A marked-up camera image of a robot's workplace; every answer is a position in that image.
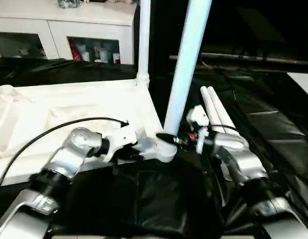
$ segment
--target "white cylinder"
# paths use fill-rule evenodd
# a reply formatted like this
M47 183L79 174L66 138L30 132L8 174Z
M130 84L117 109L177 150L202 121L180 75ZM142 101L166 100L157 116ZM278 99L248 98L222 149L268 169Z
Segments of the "white cylinder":
M169 96L164 131L177 134L212 0L190 0Z
M170 143L164 142L163 140L160 139L156 141L156 144L157 144L156 158L163 163L171 162L177 152L176 145L171 145Z
M204 104L206 107L206 111L207 111L207 115L209 118L209 122L211 125L213 124L222 124L220 121L220 118L218 117L215 105L209 95L209 92L207 90L207 88L205 86L202 86L200 88L200 92L202 93L202 97L204 100ZM223 127L219 127L219 126L213 126L212 129L214 131L220 132L220 133L224 133L224 128Z
M150 47L151 0L141 0L139 69L137 84L150 81L149 78L149 47Z
M215 109L217 111L218 117L221 121L222 125L227 125L235 128L234 123L232 122L231 118L229 117L227 111L225 110L222 102L218 98L218 95L216 94L214 88L212 86L207 88L207 91L210 95L210 98L215 106ZM225 128L224 130L226 133L233 134L233 135L239 135L239 133L233 129Z

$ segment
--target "black wire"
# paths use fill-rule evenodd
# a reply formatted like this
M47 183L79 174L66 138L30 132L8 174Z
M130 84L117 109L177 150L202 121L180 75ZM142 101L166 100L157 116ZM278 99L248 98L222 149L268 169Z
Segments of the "black wire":
M71 124L75 124L75 123L80 123L80 122L84 122L84 121L90 121L90 120L109 120L109 121L114 121L114 122L118 122L121 124L121 127L124 127L124 126L127 126L129 123L128 122L123 122L123 121L120 121L118 119L113 119L113 118L108 118L108 117L92 117L92 118L84 118L84 119L76 119L76 120L73 120L73 121L69 121L67 123L62 123L62 124L59 124L51 129L48 129L46 132L43 132L42 134L38 135L37 137L33 138L31 141L29 141L27 144L25 144L25 146L23 146L13 157L12 159L10 160L9 164L7 165L7 167L5 168L4 172L2 173L1 177L0 177L0 187L3 183L3 180L6 176L6 174L8 173L9 169L11 168L12 164L15 162L15 160L19 157L20 154L22 154L22 152L24 152L30 145L32 145L34 142L38 141L40 138L46 136L47 134L59 129L59 128L62 128L62 127L65 127L65 126L68 126L68 125L71 125Z

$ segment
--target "black fabric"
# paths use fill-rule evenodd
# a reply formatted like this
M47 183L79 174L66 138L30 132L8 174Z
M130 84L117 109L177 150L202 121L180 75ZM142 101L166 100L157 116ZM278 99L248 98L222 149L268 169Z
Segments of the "black fabric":
M244 183L240 192L248 207L252 207L260 202L283 197L283 193L274 186L272 180L268 178L256 178Z
M131 66L54 60L0 59L0 85L60 84L132 79ZM151 75L150 94L165 118L173 74ZM308 226L308 95L285 73L195 73L185 113L202 104L199 88L213 86L236 127L273 181ZM185 121L180 131L188 131ZM26 184L3 187L0 215ZM180 150L169 164L157 160L80 173L53 223L55 233L169 238L217 238L260 230L247 214L220 162L205 152Z

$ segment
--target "white plastic piece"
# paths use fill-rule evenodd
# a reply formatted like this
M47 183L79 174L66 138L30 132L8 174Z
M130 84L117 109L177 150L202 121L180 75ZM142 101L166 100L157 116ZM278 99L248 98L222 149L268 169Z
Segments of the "white plastic piece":
M178 133L211 3L212 0L189 1L165 118L166 133L173 135Z
M222 125L227 125L227 126L231 126L235 128L234 123L232 122L232 120L230 119L227 111L225 110L222 102L220 101L220 99L218 98L218 95L216 94L214 88L212 86L207 88L207 91L209 93L209 96L213 102L213 105L217 111L218 117L221 121ZM239 135L239 133L235 130L232 130L230 128L225 128L225 133L229 133L229 134L234 134L234 135Z
M155 138L155 133L162 131L148 88L135 86L135 79L16 88L1 86L0 175L16 151L33 136L58 124L87 117L110 117L128 121L137 131L137 138ZM27 118L36 127L32 127L31 123L21 124L27 122ZM39 172L69 132L76 127L86 127L108 136L120 124L106 120L86 121L48 134L20 155L10 168L4 185L25 182L30 174ZM27 131L27 134L20 135L17 131Z
M204 100L204 103L205 103L205 107L206 107L206 110L207 110L207 114L208 114L208 117L209 117L210 124L211 125L222 124L221 121L220 121L220 118L217 114L217 110L215 108L215 105L214 105L214 103L211 99L211 96L209 95L207 88L205 86L203 86L203 87L200 88L200 91L202 93L202 97L203 97L203 100ZM217 131L217 132L220 132L220 133L225 133L225 130L224 130L223 127L215 127L214 126L214 127L212 127L212 129L214 131ZM222 161L220 166L221 166L224 178L227 181L232 181L232 178L229 174L229 171L228 171L226 164Z
M186 120L190 125L192 125L193 122L196 122L199 126L208 126L209 124L209 119L202 105L197 105L190 109L186 116Z
M208 136L208 130L206 127L201 128L198 131L198 141L196 145L196 153L202 154L203 152L203 146L204 146L204 140Z
M149 45L150 45L151 0L141 0L139 69L136 84L149 85Z
M209 92L207 90L207 88L205 86L200 88L200 92L202 93L202 97L205 103L205 107L206 107L206 111L207 111L207 115L210 121L210 124L222 124L220 121L220 118L218 117L216 108L213 104L213 101L209 95ZM220 132L220 133L225 133L224 128L223 127L215 127L213 126L212 129L214 131Z
M134 148L141 151L145 159L158 159L163 163L171 162L177 152L175 145L154 138L141 138Z
M291 72L287 74L308 94L308 74Z
M103 158L104 163L109 162L117 150L123 148L127 144L135 144L137 142L136 130L131 125L115 130L113 134L106 138L110 142L110 148Z

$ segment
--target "pvc pipe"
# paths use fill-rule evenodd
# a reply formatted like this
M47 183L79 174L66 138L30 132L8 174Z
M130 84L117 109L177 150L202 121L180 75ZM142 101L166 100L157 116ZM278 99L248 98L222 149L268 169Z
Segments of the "pvc pipe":
M214 107L217 111L217 114L218 114L218 117L221 121L221 124L222 125L228 125L228 126L231 126L231 127L235 127L235 125L232 122L231 118L229 117L227 111L225 110L222 102L218 98L218 95L216 94L214 88L212 86L210 86L210 87L207 88L207 91L208 91L210 98L213 102L213 105L214 105ZM224 130L225 130L226 133L233 134L233 135L239 135L239 133L237 131L232 130L230 128L224 127Z
M139 69L136 84L149 84L149 47L150 47L151 0L141 0Z
M207 88L205 86L202 86L200 88L200 92L202 93L202 97L205 103L205 107L206 107L206 111L207 111L207 115L209 118L209 122L210 124L222 124L220 121L220 118L217 114L216 108L214 106L214 103L209 95L209 92L207 90ZM212 129L214 131L220 132L220 133L224 133L225 130L223 127L212 127Z
M167 133L178 133L211 3L212 0L189 1L165 118L164 131Z

